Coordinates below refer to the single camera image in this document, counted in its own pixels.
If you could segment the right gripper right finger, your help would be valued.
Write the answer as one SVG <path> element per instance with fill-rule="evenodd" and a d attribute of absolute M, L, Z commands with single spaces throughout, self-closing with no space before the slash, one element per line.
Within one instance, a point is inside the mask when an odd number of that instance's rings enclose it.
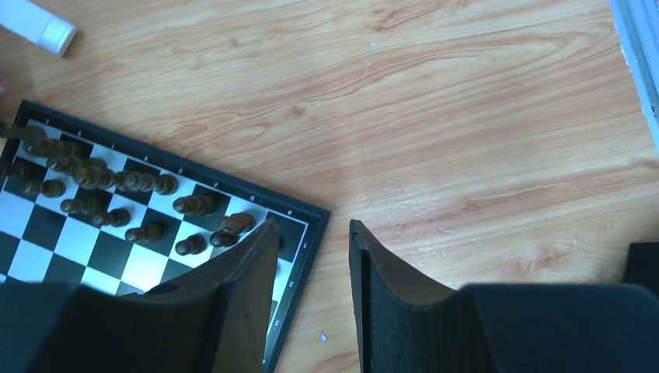
<path fill-rule="evenodd" d="M 658 244 L 630 244 L 614 284 L 454 290 L 358 220 L 349 265 L 363 372 L 656 372 Z"/>

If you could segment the black white chess board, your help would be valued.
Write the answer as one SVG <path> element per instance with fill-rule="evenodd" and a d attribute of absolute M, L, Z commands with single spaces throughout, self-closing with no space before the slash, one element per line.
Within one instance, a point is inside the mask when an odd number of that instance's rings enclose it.
<path fill-rule="evenodd" d="M 21 127 L 38 127 L 49 138 L 73 144 L 81 157 L 101 160 L 116 173 L 171 175 L 179 187 L 171 195 L 115 187 L 86 190 L 69 175 L 48 166 L 45 158 L 26 152 L 21 141 L 9 140 L 2 163 L 23 164 L 33 180 L 59 180 L 65 191 L 62 197 L 27 196 L 19 181 L 2 178 L 2 282 L 54 280 L 87 284 L 111 295 L 141 293 L 224 252 L 221 247 L 207 246 L 200 254 L 180 256 L 174 249 L 178 241 L 195 234 L 209 238 L 224 216 L 249 212 L 257 224 L 270 219 L 280 231 L 262 363 L 263 371 L 274 371 L 330 218 L 326 209 L 29 100 L 21 102 L 15 122 Z M 205 216 L 174 211 L 174 200 L 190 195 L 213 197 L 215 211 Z M 123 227 L 96 225 L 89 216 L 62 211 L 62 199 L 80 197 L 95 197 L 108 211 L 128 210 L 132 228 L 157 222 L 163 227 L 162 238 L 131 243 L 125 239 Z"/>

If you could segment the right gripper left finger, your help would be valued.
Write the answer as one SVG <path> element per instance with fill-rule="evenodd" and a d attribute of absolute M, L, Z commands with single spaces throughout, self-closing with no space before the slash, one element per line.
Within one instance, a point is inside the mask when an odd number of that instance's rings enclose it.
<path fill-rule="evenodd" d="M 267 220 L 232 249 L 150 291 L 1 286 L 3 372 L 258 372 L 279 253 Z"/>

